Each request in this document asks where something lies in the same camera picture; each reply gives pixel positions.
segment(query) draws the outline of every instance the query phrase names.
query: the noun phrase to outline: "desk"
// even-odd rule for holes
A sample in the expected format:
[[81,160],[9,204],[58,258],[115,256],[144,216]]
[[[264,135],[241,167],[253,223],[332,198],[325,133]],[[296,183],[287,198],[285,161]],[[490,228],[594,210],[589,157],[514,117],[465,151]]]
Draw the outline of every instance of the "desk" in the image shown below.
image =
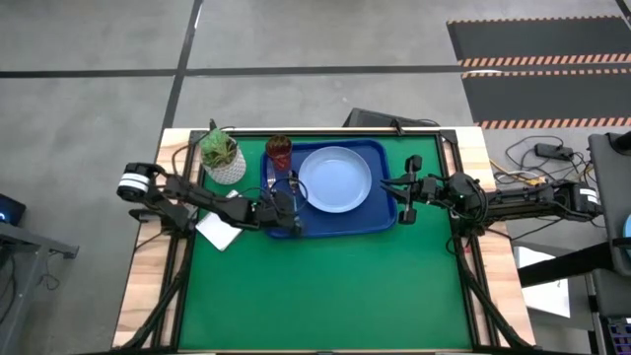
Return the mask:
[[[311,130],[322,131],[323,129],[324,128],[317,128]],[[372,130],[375,132],[392,131],[388,128],[325,129],[338,134],[343,132],[344,129],[348,129],[346,132],[357,130],[362,130],[364,132],[370,132]],[[282,129],[273,129],[274,132],[278,132],[280,130]],[[177,148],[188,142],[190,131],[190,129],[166,130],[160,145],[157,163],[169,170],[171,166],[172,153]],[[266,130],[258,129],[256,131],[264,132]],[[456,135],[464,171],[474,178],[479,178],[482,187],[486,190],[494,189],[495,184],[490,165],[488,163],[488,155],[486,153],[481,129],[476,127],[456,128]],[[446,156],[447,166],[450,169],[450,173],[452,173],[455,170],[454,161],[450,159],[452,155],[446,154]],[[184,159],[185,153],[183,152],[176,157],[176,164],[178,165],[178,170],[180,172],[182,172],[184,168]],[[190,176],[194,179],[197,177],[198,168],[198,161],[194,161],[192,164],[192,171],[190,172]],[[396,175],[396,172],[402,172],[402,167],[390,167],[390,170],[393,175]],[[493,228],[504,232],[506,231],[506,227],[500,223],[493,226]],[[137,243],[142,243],[142,241],[155,235],[158,232],[158,229],[159,226],[156,224],[143,225],[141,227]],[[182,245],[185,244],[185,241],[179,241],[178,243]],[[135,254],[130,267],[125,296],[121,307],[118,325],[116,327],[113,342],[114,346],[121,345],[129,339],[157,303],[166,269],[166,255],[169,247],[169,238],[158,238],[157,240],[144,246]],[[177,250],[178,254],[181,255],[183,248],[180,246]],[[489,233],[480,239],[480,250],[491,298],[518,334],[526,341],[533,343],[534,339],[509,241],[507,241],[504,237]],[[176,301],[173,301],[167,311],[165,326],[162,329],[163,336],[159,344],[169,343],[173,331],[175,304]],[[489,336],[488,333],[485,332],[485,317],[478,305],[475,302],[474,304],[480,342],[482,344],[487,344]]]

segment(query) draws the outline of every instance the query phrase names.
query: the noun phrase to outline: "glass cup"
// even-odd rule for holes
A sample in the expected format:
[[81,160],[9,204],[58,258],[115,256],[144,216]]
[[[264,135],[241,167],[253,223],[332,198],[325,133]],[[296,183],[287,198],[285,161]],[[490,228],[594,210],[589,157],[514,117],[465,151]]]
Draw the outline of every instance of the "glass cup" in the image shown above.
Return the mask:
[[265,144],[265,152],[277,172],[287,172],[292,167],[292,141],[284,135],[275,135]]

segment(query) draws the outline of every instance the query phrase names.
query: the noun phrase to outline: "gray floor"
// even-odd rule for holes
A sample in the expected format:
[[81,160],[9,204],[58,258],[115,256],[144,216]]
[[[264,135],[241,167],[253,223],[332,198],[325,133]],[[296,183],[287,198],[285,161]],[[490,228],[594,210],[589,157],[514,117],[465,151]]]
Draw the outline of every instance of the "gray floor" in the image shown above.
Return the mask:
[[[191,6],[0,0],[0,71],[175,68]],[[586,15],[620,13],[614,0],[207,0],[188,66],[455,64],[447,20]],[[171,86],[171,78],[0,79],[0,192],[29,206],[26,227],[81,246],[76,260],[51,261],[62,284],[39,291],[23,353],[108,349],[138,228],[115,187],[125,163],[153,160]],[[352,107],[472,124],[458,75],[424,74],[187,78],[174,126],[210,117],[339,126]],[[541,132],[585,149],[594,131]],[[504,149],[541,132],[488,131],[489,154],[508,166]],[[577,249],[602,238],[591,225],[563,223],[527,239]],[[581,334],[546,326],[535,325],[540,344],[579,351]]]

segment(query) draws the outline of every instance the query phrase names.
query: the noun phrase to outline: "green table surface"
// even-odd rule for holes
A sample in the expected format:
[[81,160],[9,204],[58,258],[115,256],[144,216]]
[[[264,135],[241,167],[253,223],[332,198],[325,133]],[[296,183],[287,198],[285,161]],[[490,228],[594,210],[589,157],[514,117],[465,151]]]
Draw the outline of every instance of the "green table surface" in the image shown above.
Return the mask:
[[[353,138],[292,141],[344,139]],[[441,173],[434,136],[373,139],[386,148],[392,177],[412,154],[423,157],[421,176]],[[223,186],[208,177],[206,188],[259,185],[267,137],[238,141],[244,178]],[[287,241],[244,231],[220,252],[198,234],[179,348],[470,349],[456,260],[445,250],[450,235],[448,213],[424,205],[416,224],[367,235]]]

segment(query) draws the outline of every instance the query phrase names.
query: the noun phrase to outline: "plate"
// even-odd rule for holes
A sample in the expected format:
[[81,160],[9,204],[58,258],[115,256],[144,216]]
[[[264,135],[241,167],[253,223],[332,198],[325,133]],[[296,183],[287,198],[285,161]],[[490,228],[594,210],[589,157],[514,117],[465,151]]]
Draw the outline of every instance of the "plate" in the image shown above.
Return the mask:
[[372,176],[359,154],[343,147],[324,147],[303,161],[298,178],[305,184],[308,202],[330,213],[342,213],[359,206],[371,191]]

